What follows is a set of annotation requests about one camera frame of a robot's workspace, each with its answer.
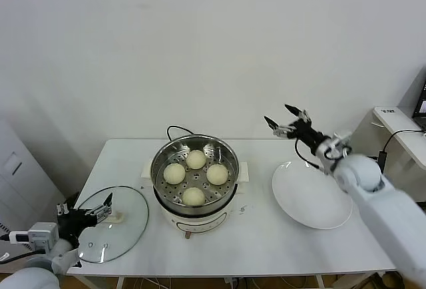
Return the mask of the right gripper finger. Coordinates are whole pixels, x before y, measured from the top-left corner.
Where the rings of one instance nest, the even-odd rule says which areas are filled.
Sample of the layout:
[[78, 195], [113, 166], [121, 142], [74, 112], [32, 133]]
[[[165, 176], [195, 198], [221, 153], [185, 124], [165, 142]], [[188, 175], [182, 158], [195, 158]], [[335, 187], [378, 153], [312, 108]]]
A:
[[272, 129], [273, 134], [277, 137], [294, 137], [294, 133], [296, 131], [295, 126], [286, 125], [282, 126], [273, 121], [271, 118], [264, 116], [265, 121], [268, 126]]
[[299, 108], [295, 106], [291, 106], [288, 104], [285, 104], [285, 108], [294, 116], [296, 116], [299, 120], [302, 120], [305, 123], [312, 123], [312, 120], [310, 119], [309, 115], [305, 110], [300, 110]]

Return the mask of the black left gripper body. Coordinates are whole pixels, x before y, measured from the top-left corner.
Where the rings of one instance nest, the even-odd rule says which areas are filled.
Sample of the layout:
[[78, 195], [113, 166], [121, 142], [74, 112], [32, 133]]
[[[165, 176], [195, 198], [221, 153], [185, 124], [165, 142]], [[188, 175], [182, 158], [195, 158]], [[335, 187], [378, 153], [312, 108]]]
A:
[[96, 216], [86, 212], [88, 212], [86, 209], [71, 209], [68, 213], [58, 215], [59, 238], [72, 246], [78, 246], [79, 236], [83, 230], [97, 225]]

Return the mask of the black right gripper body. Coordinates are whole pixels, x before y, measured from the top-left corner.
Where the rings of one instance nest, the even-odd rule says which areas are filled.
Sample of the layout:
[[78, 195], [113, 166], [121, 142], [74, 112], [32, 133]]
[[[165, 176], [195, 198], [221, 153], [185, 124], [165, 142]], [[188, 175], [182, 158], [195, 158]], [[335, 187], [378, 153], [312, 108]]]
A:
[[319, 145], [325, 140], [325, 135], [312, 128], [312, 122], [305, 122], [302, 119], [294, 121], [291, 126], [293, 129], [293, 137], [301, 140], [310, 148], [312, 154], [315, 154]]

